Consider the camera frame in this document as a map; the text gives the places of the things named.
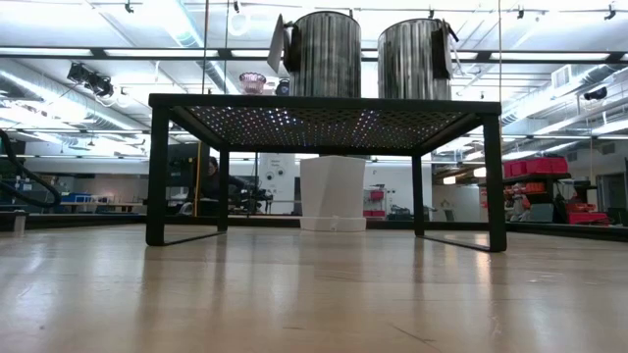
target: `fluorescent light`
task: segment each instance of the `fluorescent light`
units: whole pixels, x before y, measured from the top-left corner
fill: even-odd
[[[51,55],[51,56],[93,56],[89,49],[78,48],[0,48],[0,54],[9,55]]]
[[[478,57],[478,53],[472,52],[458,52],[458,59],[460,60],[475,60]],[[455,60],[455,54],[451,52],[451,59]]]
[[[0,158],[8,158],[7,155],[0,155]],[[16,158],[34,158],[34,155],[16,155]]]
[[[582,135],[574,135],[574,136],[565,136],[565,135],[532,135],[533,138],[540,139],[590,139],[591,136],[582,136]]]
[[[533,154],[538,153],[539,151],[519,151],[519,152],[510,152],[501,156],[503,161],[511,161],[519,158],[525,158],[528,156],[532,156]]]
[[[88,133],[119,133],[119,134],[143,134],[142,130],[88,130]]]
[[[610,54],[607,53],[501,53],[502,60],[548,60],[566,61],[582,60],[596,61],[605,60]],[[491,54],[491,60],[499,60],[499,53]]]
[[[255,159],[255,152],[231,152],[229,159]]]
[[[487,169],[483,167],[473,170],[473,177],[487,177]]]
[[[469,153],[468,155],[464,157],[464,160],[472,161],[474,159],[483,158],[483,157],[484,157],[484,152],[478,151],[478,152]]]
[[[303,160],[303,159],[312,159],[312,158],[318,158],[318,154],[315,153],[297,153],[294,155],[294,158],[297,160]]]
[[[235,57],[267,58],[270,50],[232,50]]]
[[[598,136],[598,139],[621,140],[621,139],[628,139],[628,135],[603,135],[603,136]]]
[[[105,49],[110,57],[202,58],[203,49]],[[208,50],[207,57],[218,57],[218,50]]]
[[[362,51],[362,58],[377,59],[377,56],[378,56],[377,50]]]
[[[69,159],[69,158],[76,158],[77,156],[62,156],[62,155],[56,155],[56,156],[38,156],[39,158],[63,158],[63,159]]]
[[[623,120],[619,122],[608,123],[604,126],[600,126],[598,128],[594,128],[592,133],[594,134],[603,134],[608,132],[620,131],[622,129],[628,128],[628,120]]]
[[[455,184],[455,176],[448,176],[443,178],[443,184],[453,185]]]
[[[576,144],[578,142],[567,142],[567,143],[563,143],[563,144],[559,144],[557,146],[553,146],[552,148],[548,148],[547,150],[545,150],[544,152],[556,152],[556,151],[560,151],[563,148],[567,148],[569,146],[572,146],[574,144]]]
[[[458,59],[460,60],[475,60],[475,58],[478,57],[478,53],[473,53],[473,52],[457,52],[457,54],[458,54]],[[378,52],[377,50],[368,50],[368,51],[363,50],[362,58],[377,59]],[[451,59],[455,60],[455,54],[453,52],[451,52]]]
[[[371,156],[372,161],[412,161],[409,156]]]

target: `desk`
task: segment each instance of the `desk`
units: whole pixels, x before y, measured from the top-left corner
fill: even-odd
[[[506,249],[499,103],[201,94],[151,94],[148,103],[153,109],[148,245],[170,245],[227,231],[228,189],[221,187],[217,232],[165,241],[164,190],[168,124],[172,121],[220,151],[221,185],[229,183],[230,152],[410,156],[414,210],[423,210],[421,156],[483,126],[489,245],[426,236],[423,217],[414,218],[414,232],[477,250]]]

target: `wooden floor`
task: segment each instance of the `wooden floor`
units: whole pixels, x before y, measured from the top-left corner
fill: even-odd
[[[207,227],[171,227],[200,234]],[[143,226],[0,239],[0,352],[628,352],[628,244]]]

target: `ceiling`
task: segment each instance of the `ceiling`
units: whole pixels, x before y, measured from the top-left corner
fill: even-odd
[[[297,3],[288,0],[242,1],[237,14],[232,3],[210,1],[207,47],[268,48],[279,14],[286,21],[294,21],[311,12],[333,10],[346,14],[352,11],[361,25],[363,48],[376,48],[380,33],[388,26],[403,20],[425,18],[432,8],[436,18],[447,20],[457,32],[460,38],[456,43],[457,50],[606,52],[628,48],[628,37],[624,35],[628,29],[628,1],[502,0],[500,25],[496,0],[316,0],[308,2],[307,7],[294,5]],[[604,17],[608,15],[609,3],[616,10],[616,16],[606,21]],[[133,1],[132,13],[125,9],[125,4],[125,0],[0,0],[0,46],[176,48],[182,43],[173,36],[175,26],[186,24],[191,25],[200,39],[201,43],[195,45],[202,46],[206,15],[204,0],[182,1],[181,4],[177,0]],[[517,19],[519,10],[523,10],[521,19]],[[265,58],[260,59],[258,62],[227,61],[214,65],[226,73],[235,86],[242,73],[262,74],[269,82],[267,90],[270,92],[279,78],[288,74],[284,70],[275,73],[265,63]],[[103,104],[90,108],[90,102],[94,102],[91,92],[67,79],[68,70],[76,60],[11,60],[88,98],[85,109],[95,107],[105,113],[113,111],[110,116],[120,114],[138,126],[150,126],[147,97],[151,92],[200,93],[203,80],[206,89],[217,92],[223,88],[211,76],[203,79],[202,65],[195,61],[86,59],[80,62],[100,75],[109,76],[113,84],[126,93],[116,100],[103,100]],[[453,98],[501,101],[506,111],[517,106],[518,100],[551,84],[551,73],[563,66],[462,64],[456,68],[457,74],[451,82]],[[33,83],[44,81],[47,82],[42,78]],[[614,100],[623,97],[623,87],[620,88],[613,95]],[[377,97],[377,91],[377,63],[364,62],[362,95]],[[566,109],[567,100],[571,98],[565,99],[562,104]],[[545,117],[539,114],[523,117],[521,123],[516,122],[517,126],[513,124],[509,128],[515,131],[517,127],[516,133],[532,134],[535,133],[535,125],[530,123],[533,119],[546,119],[545,126],[564,120],[559,109],[554,109],[555,112],[545,114]],[[173,142],[187,140],[191,139],[177,136]]]

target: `black cable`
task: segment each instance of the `black cable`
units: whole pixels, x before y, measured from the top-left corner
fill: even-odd
[[[6,183],[2,181],[0,181],[0,191],[3,191],[7,193],[8,195],[13,196],[17,199],[20,199],[26,202],[27,204],[30,204],[33,206],[37,206],[41,208],[52,208],[55,206],[59,206],[59,204],[61,203],[61,194],[59,193],[59,191],[57,191],[57,189],[55,189],[52,185],[44,181],[41,177],[37,176],[36,174],[29,171],[28,169],[24,168],[22,163],[18,161],[18,158],[16,157],[16,153],[13,151],[13,147],[11,146],[11,140],[9,139],[9,135],[3,129],[0,129],[0,140],[2,140],[4,149],[7,152],[7,158],[9,159],[9,162],[11,162],[11,164],[13,164],[17,168],[18,173],[25,174],[27,177],[31,178],[32,180],[40,183],[43,187],[45,187],[48,191],[50,191],[54,200],[52,202],[42,202],[39,200],[35,200],[33,198],[30,198],[28,196],[21,194],[18,190],[7,185]]]

